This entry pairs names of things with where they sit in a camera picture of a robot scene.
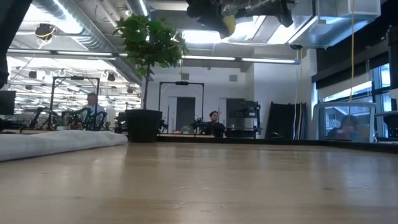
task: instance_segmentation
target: black metal frame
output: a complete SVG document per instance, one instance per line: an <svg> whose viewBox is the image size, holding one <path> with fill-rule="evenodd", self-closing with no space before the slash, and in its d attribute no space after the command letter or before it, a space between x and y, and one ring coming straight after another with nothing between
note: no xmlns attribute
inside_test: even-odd
<svg viewBox="0 0 398 224"><path fill-rule="evenodd" d="M61 79L62 81L60 83L55 83L55 81L57 79ZM97 92L96 95L98 97L99 93L100 93L100 78L88 78L88 77L52 77L52 88L51 88L51 100L50 100L50 110L52 110L53 107L53 103L54 103L54 92L55 92L55 88L59 85L62 84L63 81L65 81L66 79L71 79L71 80L96 80L97 81ZM97 114L97 105L98 105L98 99L97 99L97 103L95 104L95 113ZM51 114L49 114L49 126L51 126Z"/></svg>
<svg viewBox="0 0 398 224"><path fill-rule="evenodd" d="M190 82L160 82L159 83L159 99L158 99L158 104L157 104L157 110L160 111L160 98L162 97L162 85L163 84L176 84L176 85L181 85L179 83L184 83L184 85L201 85L202 86L202 91L201 91L201 120L203 120L203 105L205 102L205 84L204 83L190 83Z"/></svg>

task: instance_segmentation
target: table surface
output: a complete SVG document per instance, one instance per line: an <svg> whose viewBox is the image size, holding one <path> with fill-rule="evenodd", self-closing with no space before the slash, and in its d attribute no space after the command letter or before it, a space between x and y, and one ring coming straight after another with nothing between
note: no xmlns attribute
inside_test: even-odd
<svg viewBox="0 0 398 224"><path fill-rule="evenodd" d="M397 223L398 156L130 144L0 163L0 223Z"/></svg>

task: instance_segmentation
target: ductwork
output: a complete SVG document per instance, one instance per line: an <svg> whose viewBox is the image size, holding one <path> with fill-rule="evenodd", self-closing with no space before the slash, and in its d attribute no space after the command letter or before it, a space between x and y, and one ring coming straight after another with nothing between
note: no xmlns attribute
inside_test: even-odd
<svg viewBox="0 0 398 224"><path fill-rule="evenodd" d="M32 4L47 12L61 23L69 23L70 26L80 26L81 37L73 39L85 46L89 51L95 52L117 52L111 42L93 24L90 18L71 0L33 0ZM110 64L121 72L128 81L141 84L141 79L135 76L135 68L126 62L126 59L116 58Z"/></svg>
<svg viewBox="0 0 398 224"><path fill-rule="evenodd" d="M129 10L136 15L147 16L149 14L150 9L146 0L126 0L126 3Z"/></svg>

